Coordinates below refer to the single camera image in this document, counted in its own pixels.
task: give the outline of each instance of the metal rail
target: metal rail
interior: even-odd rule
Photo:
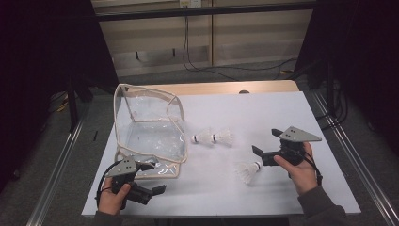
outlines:
[[[327,1],[327,2],[311,1],[311,2],[299,2],[299,3],[263,4],[263,5],[251,5],[251,6],[173,8],[173,9],[148,10],[148,11],[137,11],[137,12],[97,13],[96,15],[92,16],[71,16],[71,17],[62,17],[62,18],[53,18],[53,19],[56,20],[67,19],[67,20],[74,20],[76,22],[84,22],[84,21],[106,22],[106,21],[123,21],[123,20],[137,20],[137,19],[151,19],[151,18],[167,18],[167,17],[306,10],[318,7],[347,5],[349,3],[350,1]]]
[[[327,115],[327,102],[324,97],[320,93],[313,93],[313,97],[319,105],[320,109],[322,110],[323,114]],[[343,128],[340,126],[336,119],[331,118],[330,116],[327,116],[327,121],[331,126],[331,129],[333,130],[338,141],[342,145],[346,155],[352,163],[352,166],[358,173],[360,180],[364,183],[364,186],[366,187],[367,191],[375,202],[376,207],[380,211],[382,217],[387,222],[387,225],[399,225],[399,217],[395,209],[393,208],[389,198],[379,186],[378,182],[375,180],[370,171],[367,169],[366,165],[358,154],[358,151],[353,146]]]
[[[41,193],[35,209],[33,210],[29,220],[26,223],[26,226],[40,226],[43,223],[47,211],[50,207],[51,201],[56,194],[56,188],[61,181],[64,169],[66,168],[68,160],[70,159],[73,146],[76,143],[77,138],[79,137],[80,131],[82,129],[83,120],[88,114],[89,105],[90,103],[84,105],[82,117],[76,124],[74,130],[69,134],[64,148],[62,149],[61,155],[59,156],[58,161],[56,162],[56,166],[54,167],[54,170],[50,176],[50,179],[47,181],[46,187]]]

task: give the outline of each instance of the white shuttlecock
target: white shuttlecock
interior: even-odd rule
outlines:
[[[207,128],[202,130],[199,134],[193,135],[191,137],[191,142],[213,144],[211,129]]]
[[[224,129],[217,134],[212,135],[212,140],[214,143],[225,143],[232,145],[232,134],[229,129]]]
[[[235,165],[235,172],[245,184],[249,184],[257,171],[261,169],[260,162],[254,163],[237,163]]]

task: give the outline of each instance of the cable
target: cable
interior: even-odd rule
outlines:
[[[316,171],[317,184],[319,186],[321,186],[322,185],[323,176],[322,176],[322,173],[320,172],[320,170],[316,167],[316,163],[314,162],[313,157],[310,154],[308,154],[307,152],[305,152],[305,154],[303,154],[303,153],[299,153],[299,152],[296,152],[296,151],[291,150],[291,149],[287,149],[287,150],[289,152],[292,152],[293,154],[299,155],[303,160],[305,160],[307,163],[309,163],[309,165],[311,165],[314,168],[314,170]]]
[[[97,207],[98,207],[99,204],[100,204],[100,197],[101,197],[101,193],[103,192],[103,191],[101,190],[101,187],[102,187],[102,185],[103,185],[103,181],[104,181],[104,179],[105,179],[105,175],[106,175],[113,167],[117,166],[117,164],[118,164],[119,162],[121,162],[121,160],[120,160],[120,161],[117,161],[117,162],[114,162],[111,166],[109,166],[108,169],[105,170],[105,172],[104,172],[104,174],[103,174],[103,176],[102,176],[102,178],[101,178],[101,180],[100,180],[99,186],[98,186],[98,188],[97,188],[97,195],[96,195],[96,198],[95,198],[95,200],[97,201]]]
[[[188,62],[190,63],[191,67],[193,67],[195,70],[188,69],[187,66],[185,65],[185,52],[187,52]],[[191,59],[190,59],[190,53],[188,51],[188,17],[185,17],[185,39],[184,39],[184,48],[183,48],[183,65],[184,65],[185,69],[188,70],[189,72],[194,72],[194,73],[198,73],[198,72],[216,73],[216,74],[222,75],[223,77],[229,78],[229,79],[231,79],[233,81],[239,81],[238,79],[230,77],[230,76],[227,76],[226,74],[210,71],[210,70],[208,70],[206,68],[205,69],[199,69],[199,68],[197,68],[197,67],[195,67],[193,65],[193,63],[191,62]]]
[[[273,78],[273,80],[277,80],[277,78],[281,75],[281,66],[279,66],[279,70],[277,71],[276,76]]]
[[[200,68],[197,68],[196,66],[194,66],[194,64],[191,62],[191,59],[190,59],[189,45],[188,45],[188,17],[185,17],[185,32],[184,32],[184,33],[185,33],[185,35],[184,35],[183,64],[184,64],[184,67],[185,67],[189,72],[209,72],[209,73],[217,73],[217,74],[222,75],[222,76],[224,76],[224,77],[226,77],[226,78],[229,78],[229,79],[231,79],[231,80],[239,81],[239,80],[236,79],[236,78],[227,76],[226,74],[223,74],[223,73],[218,73],[218,72],[215,72],[215,71],[211,71],[210,69],[236,69],[236,70],[245,70],[245,71],[254,71],[254,72],[258,72],[258,71],[272,70],[272,69],[275,69],[275,68],[279,68],[279,69],[280,69],[284,64],[286,64],[286,63],[288,63],[288,62],[291,62],[291,61],[294,61],[294,60],[297,60],[297,58],[293,57],[293,58],[290,58],[290,59],[285,60],[284,62],[282,62],[282,63],[280,63],[280,64],[278,64],[278,65],[275,65],[275,66],[272,66],[272,67],[268,67],[268,68],[260,68],[260,69],[249,69],[249,68],[234,67],[234,66],[216,66],[216,67],[206,67],[206,68],[200,69]],[[187,54],[188,62],[189,62],[189,64],[191,65],[191,67],[193,67],[193,69],[187,68],[187,66],[186,66],[186,64],[185,64],[185,54]]]
[[[311,64],[302,67],[301,69],[291,74],[288,78],[285,78],[285,80],[296,80],[298,77],[302,76],[305,73],[305,71],[317,66],[322,61],[323,61],[322,59],[314,60]]]
[[[327,125],[325,127],[322,127],[321,130],[327,130],[329,128],[333,128],[333,127],[335,127],[337,125],[342,124],[346,120],[346,118],[348,116],[348,113],[349,113],[349,103],[348,103],[348,100],[347,100],[347,95],[344,92],[343,92],[343,99],[345,101],[344,110],[342,108],[342,111],[341,111],[340,115],[331,124],[329,124],[329,125]]]
[[[341,88],[339,88],[339,89],[334,89],[334,91],[338,91],[338,95],[336,96],[336,100],[335,100],[334,114],[332,114],[332,112],[328,112],[328,113],[325,114],[325,115],[316,116],[315,118],[316,118],[318,121],[321,120],[321,119],[323,119],[323,118],[325,118],[325,117],[327,117],[327,116],[336,115],[336,111],[337,111],[338,109],[341,109],[340,115],[342,114],[343,107],[342,107],[341,98],[340,98],[342,89],[341,89]]]

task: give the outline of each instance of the transparent plastic container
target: transparent plastic container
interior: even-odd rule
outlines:
[[[133,155],[152,161],[155,169],[139,171],[136,179],[175,178],[187,158],[184,111],[179,98],[169,92],[119,84],[114,95],[114,120],[118,148],[115,161]]]

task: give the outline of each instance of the electrical outlet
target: electrical outlet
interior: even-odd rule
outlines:
[[[189,8],[190,0],[180,0],[180,8]]]
[[[191,8],[201,8],[201,0],[191,0]]]

